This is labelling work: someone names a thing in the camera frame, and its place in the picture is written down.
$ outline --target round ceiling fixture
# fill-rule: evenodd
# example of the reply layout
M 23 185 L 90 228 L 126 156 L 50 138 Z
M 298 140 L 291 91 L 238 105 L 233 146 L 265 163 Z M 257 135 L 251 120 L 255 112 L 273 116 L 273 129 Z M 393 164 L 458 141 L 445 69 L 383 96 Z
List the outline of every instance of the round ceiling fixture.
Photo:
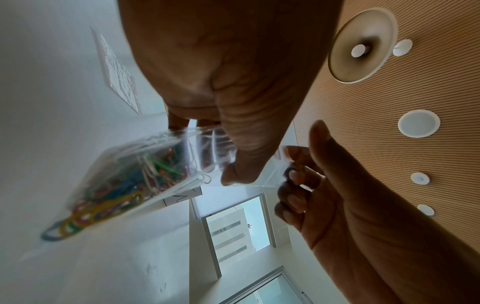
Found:
M 428 185 L 430 183 L 430 178 L 425 173 L 416 172 L 410 178 L 417 185 Z
M 423 212 L 423 214 L 428 215 L 428 216 L 434 216 L 435 215 L 435 210 L 433 210 L 432 207 L 427 206 L 427 205 L 418 205 L 416 207 L 418 210 Z
M 411 138 L 427 137 L 440 127 L 440 118 L 432 111 L 415 110 L 403 115 L 398 121 L 400 132 Z
M 397 42 L 395 16 L 385 9 L 370 9 L 350 19 L 337 33 L 328 55 L 331 75 L 353 84 L 375 74 Z
M 410 39 L 400 41 L 393 48 L 393 54 L 397 57 L 406 55 L 412 49 L 414 43 Z

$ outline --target ceiling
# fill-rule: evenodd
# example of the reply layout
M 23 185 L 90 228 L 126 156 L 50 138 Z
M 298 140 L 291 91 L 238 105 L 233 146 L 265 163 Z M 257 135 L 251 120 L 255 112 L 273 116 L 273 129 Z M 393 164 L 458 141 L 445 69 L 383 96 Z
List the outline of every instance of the ceiling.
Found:
M 363 10 L 393 12 L 398 41 L 413 40 L 404 57 L 391 57 L 371 78 L 341 84 L 322 67 L 295 120 L 298 143 L 308 144 L 313 121 L 376 178 L 480 250 L 480 2 L 471 0 L 345 0 L 339 28 Z M 408 111 L 426 109 L 441 119 L 427 138 L 397 127 Z M 412 183 L 414 172 L 431 178 Z

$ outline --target plastic bag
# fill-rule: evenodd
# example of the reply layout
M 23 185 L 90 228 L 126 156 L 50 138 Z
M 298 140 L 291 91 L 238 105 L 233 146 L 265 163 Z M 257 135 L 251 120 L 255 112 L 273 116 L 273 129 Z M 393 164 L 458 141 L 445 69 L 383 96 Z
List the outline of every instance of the plastic bag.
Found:
M 221 126 L 166 131 L 108 149 L 70 197 L 65 214 L 41 239 L 60 241 L 149 200 L 158 201 L 152 198 L 219 185 L 217 177 L 234 162 L 236 151 Z M 272 158 L 253 185 L 278 187 L 287 166 Z

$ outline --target window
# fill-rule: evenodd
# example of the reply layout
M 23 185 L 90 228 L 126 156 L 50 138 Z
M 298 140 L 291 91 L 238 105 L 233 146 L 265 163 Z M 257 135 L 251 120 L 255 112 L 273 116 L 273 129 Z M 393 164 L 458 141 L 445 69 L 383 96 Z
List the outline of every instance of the window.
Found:
M 308 297 L 293 284 L 287 273 L 277 270 L 222 304 L 310 304 Z
M 211 214 L 202 221 L 219 277 L 230 265 L 272 243 L 262 195 Z

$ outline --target slatted wood panel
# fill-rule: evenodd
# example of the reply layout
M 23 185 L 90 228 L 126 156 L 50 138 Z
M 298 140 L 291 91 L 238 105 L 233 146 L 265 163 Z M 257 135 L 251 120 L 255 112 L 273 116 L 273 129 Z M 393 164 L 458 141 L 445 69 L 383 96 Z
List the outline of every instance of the slatted wood panel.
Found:
M 398 41 L 412 39 L 413 49 L 352 85 L 337 82 L 325 63 L 294 120 L 298 143 L 308 145 L 312 122 L 325 120 L 375 177 L 434 208 L 435 220 L 480 250 L 480 1 L 346 0 L 339 28 L 374 7 L 395 14 Z M 438 114 L 434 135 L 399 132 L 399 118 L 415 109 Z M 431 184 L 413 184 L 414 172 Z

